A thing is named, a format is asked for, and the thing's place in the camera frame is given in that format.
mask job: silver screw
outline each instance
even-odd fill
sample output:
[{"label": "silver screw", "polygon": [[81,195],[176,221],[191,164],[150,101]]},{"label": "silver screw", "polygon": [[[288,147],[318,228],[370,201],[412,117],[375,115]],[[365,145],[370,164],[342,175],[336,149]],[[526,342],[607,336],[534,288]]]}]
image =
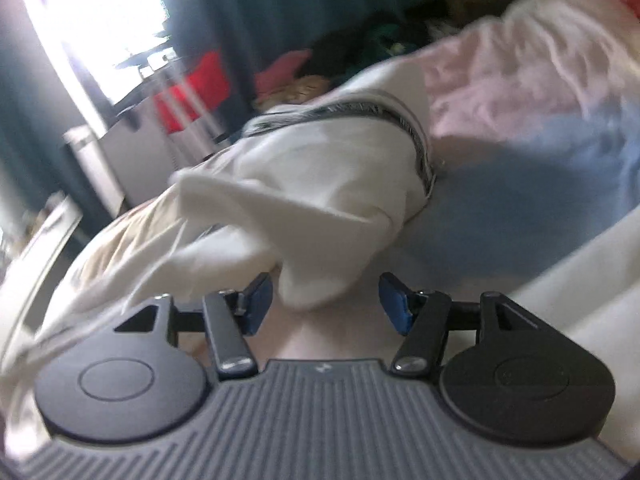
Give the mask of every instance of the silver screw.
[{"label": "silver screw", "polygon": [[427,367],[427,359],[409,355],[401,357],[394,364],[394,368],[403,374],[415,374],[423,371]]},{"label": "silver screw", "polygon": [[250,370],[254,366],[254,361],[248,357],[231,357],[226,361],[222,361],[220,367],[225,372],[233,371],[234,373],[240,373]]}]

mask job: ribbed plastic panel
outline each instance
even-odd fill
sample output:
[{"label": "ribbed plastic panel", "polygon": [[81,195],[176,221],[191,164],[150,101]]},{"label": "ribbed plastic panel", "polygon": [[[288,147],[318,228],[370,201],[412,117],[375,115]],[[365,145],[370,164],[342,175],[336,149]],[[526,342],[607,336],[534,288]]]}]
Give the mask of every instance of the ribbed plastic panel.
[{"label": "ribbed plastic panel", "polygon": [[271,362],[223,383],[190,423],[130,447],[55,440],[21,469],[38,480],[616,480],[596,440],[552,450],[485,441],[428,384],[376,361]]}]

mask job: curtain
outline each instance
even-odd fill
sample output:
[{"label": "curtain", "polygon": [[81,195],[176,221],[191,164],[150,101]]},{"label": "curtain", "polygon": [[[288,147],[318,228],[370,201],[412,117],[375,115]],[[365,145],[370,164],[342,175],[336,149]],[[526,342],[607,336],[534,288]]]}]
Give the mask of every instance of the curtain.
[{"label": "curtain", "polygon": [[220,49],[235,95],[221,112],[233,127],[252,113],[253,74],[288,50],[354,25],[376,10],[401,15],[421,0],[164,0],[181,56]]},{"label": "curtain", "polygon": [[111,217],[47,116],[10,34],[0,16],[0,164],[31,210],[62,190],[82,210],[82,230],[95,235]]}]

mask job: blue fabric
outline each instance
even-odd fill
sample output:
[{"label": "blue fabric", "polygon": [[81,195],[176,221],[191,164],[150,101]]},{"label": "blue fabric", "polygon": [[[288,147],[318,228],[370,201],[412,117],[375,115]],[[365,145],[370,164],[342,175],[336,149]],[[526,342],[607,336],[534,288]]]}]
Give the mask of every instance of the blue fabric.
[{"label": "blue fabric", "polygon": [[400,15],[420,0],[164,0],[182,56],[220,48],[235,93],[221,107],[233,128],[249,118],[253,74],[281,54],[354,25],[376,10]]},{"label": "blue fabric", "polygon": [[38,106],[38,92],[26,76],[27,68],[8,43],[0,23],[0,159],[25,204],[39,211],[59,190],[83,213],[81,227],[96,234],[111,220],[63,134],[56,131]]},{"label": "blue fabric", "polygon": [[445,291],[470,278],[523,283],[640,204],[640,104],[554,116],[492,150],[437,182],[386,255],[401,279]]}]

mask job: white logo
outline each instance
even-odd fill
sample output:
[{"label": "white logo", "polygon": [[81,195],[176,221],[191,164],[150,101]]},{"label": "white logo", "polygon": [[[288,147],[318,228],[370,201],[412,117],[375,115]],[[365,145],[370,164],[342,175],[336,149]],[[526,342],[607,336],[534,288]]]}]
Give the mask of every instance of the white logo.
[{"label": "white logo", "polygon": [[331,370],[332,368],[334,368],[334,367],[332,367],[330,364],[328,364],[328,363],[322,363],[321,365],[319,365],[319,366],[317,366],[317,367],[316,367],[316,370],[317,370],[318,372],[320,372],[321,374],[324,374],[325,372],[328,372],[328,371],[329,371],[329,370]]}]

